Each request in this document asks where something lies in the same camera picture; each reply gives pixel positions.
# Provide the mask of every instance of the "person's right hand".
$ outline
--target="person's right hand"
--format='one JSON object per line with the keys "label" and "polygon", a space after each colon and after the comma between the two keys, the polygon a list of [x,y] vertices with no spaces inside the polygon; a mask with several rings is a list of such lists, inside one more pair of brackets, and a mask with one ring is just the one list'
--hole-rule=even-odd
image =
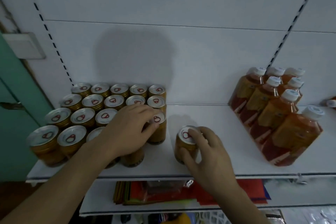
{"label": "person's right hand", "polygon": [[219,137],[207,127],[199,127],[203,135],[193,129],[188,133],[197,143],[202,161],[197,164],[185,148],[180,149],[183,162],[195,180],[213,197],[238,187],[230,157]]}

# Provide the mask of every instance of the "plastic bottle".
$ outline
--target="plastic bottle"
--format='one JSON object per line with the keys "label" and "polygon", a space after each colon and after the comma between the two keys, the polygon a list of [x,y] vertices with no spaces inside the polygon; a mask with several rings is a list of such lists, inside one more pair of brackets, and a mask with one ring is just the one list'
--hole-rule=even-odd
{"label": "plastic bottle", "polygon": [[304,74],[305,74],[305,70],[303,70],[302,68],[292,68],[292,67],[290,67],[290,68],[286,69],[285,74],[282,76],[283,84],[287,84],[289,82],[289,80],[293,77],[300,78]]}
{"label": "plastic bottle", "polygon": [[300,88],[302,87],[303,84],[304,84],[304,82],[300,78],[293,77],[289,80],[288,84],[279,85],[278,93],[279,93],[279,95],[281,95],[287,89],[295,90],[299,94],[299,97],[294,102],[295,104],[297,104],[300,101],[300,99],[302,98],[302,93],[300,91]]}
{"label": "plastic bottle", "polygon": [[254,90],[264,84],[263,75],[265,72],[265,68],[255,67],[252,69],[252,73],[240,78],[237,85],[237,92],[230,103],[230,106],[235,113],[240,113],[252,96]]}
{"label": "plastic bottle", "polygon": [[299,110],[294,102],[299,97],[295,90],[285,90],[281,97],[268,102],[265,109],[252,125],[250,134],[255,141],[262,145],[268,135],[278,128],[285,118]]}
{"label": "plastic bottle", "polygon": [[326,105],[327,107],[331,107],[336,110],[336,97],[333,97],[332,99],[327,100]]}
{"label": "plastic bottle", "polygon": [[262,148],[265,158],[276,166],[291,165],[322,133],[317,123],[324,111],[309,106],[302,114],[290,114]]}
{"label": "plastic bottle", "polygon": [[268,78],[270,78],[271,76],[275,76],[275,77],[279,77],[281,80],[280,84],[283,84],[281,77],[284,75],[284,73],[285,73],[285,70],[281,67],[270,67],[267,69],[267,72],[263,77],[264,82],[266,82]]}
{"label": "plastic bottle", "polygon": [[279,84],[280,79],[271,76],[268,78],[266,84],[256,88],[240,114],[240,120],[244,125],[250,127],[258,117],[258,114],[266,107],[268,101],[279,97],[277,90]]}

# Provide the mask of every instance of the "gold can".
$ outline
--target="gold can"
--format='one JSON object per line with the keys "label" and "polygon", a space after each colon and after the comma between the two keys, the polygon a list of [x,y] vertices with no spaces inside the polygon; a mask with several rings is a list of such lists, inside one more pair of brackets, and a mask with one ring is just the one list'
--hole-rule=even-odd
{"label": "gold can", "polygon": [[126,167],[136,167],[141,164],[144,158],[145,158],[145,152],[142,148],[140,148],[139,150],[131,154],[122,156],[122,162],[123,165]]}
{"label": "gold can", "polygon": [[48,125],[55,125],[61,130],[71,126],[71,110],[69,108],[58,108],[49,112],[45,117]]}
{"label": "gold can", "polygon": [[105,99],[104,106],[105,108],[113,108],[119,111],[126,106],[126,103],[122,95],[111,95]]}
{"label": "gold can", "polygon": [[131,88],[129,88],[129,92],[131,96],[142,96],[147,99],[147,86],[144,84],[134,84]]}
{"label": "gold can", "polygon": [[104,97],[98,94],[89,95],[82,100],[82,105],[99,112],[104,109]]}
{"label": "gold can", "polygon": [[81,108],[82,106],[82,96],[79,94],[69,94],[66,95],[62,100],[59,102],[61,107],[69,108],[71,111],[75,112]]}
{"label": "gold can", "polygon": [[155,84],[149,87],[148,89],[148,96],[152,97],[152,96],[161,96],[164,99],[166,99],[167,93],[166,93],[166,89],[164,86],[160,85],[160,84]]}
{"label": "gold can", "polygon": [[95,111],[91,108],[82,108],[74,112],[70,120],[73,125],[82,125],[87,129],[95,127]]}
{"label": "gold can", "polygon": [[144,105],[146,103],[146,100],[144,97],[139,95],[130,96],[128,99],[126,99],[126,105],[133,105],[137,103]]}
{"label": "gold can", "polygon": [[111,95],[110,86],[107,83],[98,83],[92,86],[92,94],[99,94],[103,98],[107,98]]}
{"label": "gold can", "polygon": [[81,95],[83,98],[87,97],[88,95],[91,95],[91,84],[86,83],[86,82],[80,82],[75,84],[72,88],[71,88],[71,92],[73,94],[79,94]]}
{"label": "gold can", "polygon": [[[89,142],[91,141],[92,139],[96,138],[101,132],[102,130],[104,129],[104,127],[100,127],[100,128],[96,128],[94,130],[92,130],[86,137],[86,142]],[[110,168],[110,167],[113,167],[116,163],[118,163],[120,161],[120,157],[117,157],[115,158],[114,160],[112,160],[106,167],[105,169],[107,168]]]}
{"label": "gold can", "polygon": [[196,160],[198,152],[199,152],[199,148],[197,144],[195,143],[194,139],[188,133],[189,129],[193,129],[193,130],[200,132],[199,129],[194,126],[185,125],[181,128],[181,130],[176,135],[174,155],[175,155],[176,160],[181,164],[184,164],[184,162],[180,154],[180,148],[187,149],[191,157],[194,160]]}
{"label": "gold can", "polygon": [[149,99],[147,99],[147,104],[150,107],[153,107],[155,109],[159,109],[166,113],[167,105],[166,105],[166,100],[162,96],[152,96]]}
{"label": "gold can", "polygon": [[152,145],[159,145],[164,142],[166,139],[166,131],[167,131],[167,120],[164,112],[160,111],[158,114],[154,115],[154,117],[146,123],[147,126],[152,123],[158,123],[159,127],[156,131],[149,137],[147,142]]}
{"label": "gold can", "polygon": [[115,84],[111,87],[111,93],[112,95],[121,95],[127,99],[129,97],[128,85],[124,83]]}
{"label": "gold can", "polygon": [[60,165],[66,159],[57,144],[59,133],[57,126],[47,125],[36,129],[27,137],[31,151],[49,167]]}
{"label": "gold can", "polygon": [[107,108],[97,113],[95,118],[97,127],[104,127],[109,124],[117,112],[118,111],[113,108]]}
{"label": "gold can", "polygon": [[61,152],[70,159],[86,141],[86,128],[84,126],[72,126],[62,131],[57,137],[57,143]]}

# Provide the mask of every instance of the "white bottle cap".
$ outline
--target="white bottle cap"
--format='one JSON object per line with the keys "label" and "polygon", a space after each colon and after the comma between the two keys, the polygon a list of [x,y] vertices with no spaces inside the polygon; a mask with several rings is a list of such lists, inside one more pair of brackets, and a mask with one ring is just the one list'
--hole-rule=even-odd
{"label": "white bottle cap", "polygon": [[308,106],[303,110],[302,115],[310,120],[319,120],[324,115],[324,111],[317,106]]}
{"label": "white bottle cap", "polygon": [[263,67],[256,67],[253,72],[257,75],[264,75],[266,73],[266,69]]}
{"label": "white bottle cap", "polygon": [[268,69],[268,73],[274,74],[276,76],[283,76],[285,73],[285,70],[281,67],[270,67]]}
{"label": "white bottle cap", "polygon": [[336,107],[336,100],[327,100],[327,107]]}
{"label": "white bottle cap", "polygon": [[288,85],[289,86],[292,86],[293,88],[296,88],[296,89],[299,89],[302,87],[302,85],[304,84],[305,82],[301,81],[300,78],[297,78],[297,77],[293,77],[289,80],[288,82]]}
{"label": "white bottle cap", "polygon": [[288,101],[294,102],[299,97],[299,93],[297,93],[295,90],[286,89],[282,93],[281,97],[287,99]]}
{"label": "white bottle cap", "polygon": [[297,76],[297,77],[301,77],[305,74],[305,70],[303,70],[302,68],[288,68],[286,69],[286,72],[285,74],[292,74],[294,76]]}
{"label": "white bottle cap", "polygon": [[280,82],[281,82],[281,80],[280,80],[279,77],[270,76],[266,83],[273,86],[273,87],[278,87]]}

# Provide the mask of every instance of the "white shelf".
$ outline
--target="white shelf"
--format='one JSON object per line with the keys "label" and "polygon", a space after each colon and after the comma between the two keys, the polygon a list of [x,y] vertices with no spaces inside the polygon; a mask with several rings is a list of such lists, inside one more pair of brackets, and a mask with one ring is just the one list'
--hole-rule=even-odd
{"label": "white shelf", "polygon": [[[320,124],[321,136],[289,167],[269,164],[229,106],[169,105],[167,107],[167,137],[158,146],[146,144],[145,159],[134,168],[121,164],[103,170],[100,180],[182,180],[191,175],[174,158],[175,135],[185,124],[207,126],[221,138],[228,151],[237,178],[296,178],[336,176],[336,111],[323,107],[325,117]],[[27,182],[45,182],[61,167],[46,167],[38,161],[27,176]]]}
{"label": "white shelf", "polygon": [[[196,200],[189,202],[165,202],[151,205],[116,205],[113,194],[116,182],[95,181],[86,193],[79,215],[111,215],[136,213],[202,212],[218,210],[217,205],[201,206]],[[332,181],[310,181],[306,185],[265,185],[271,200],[259,209],[336,205],[336,187]]]}

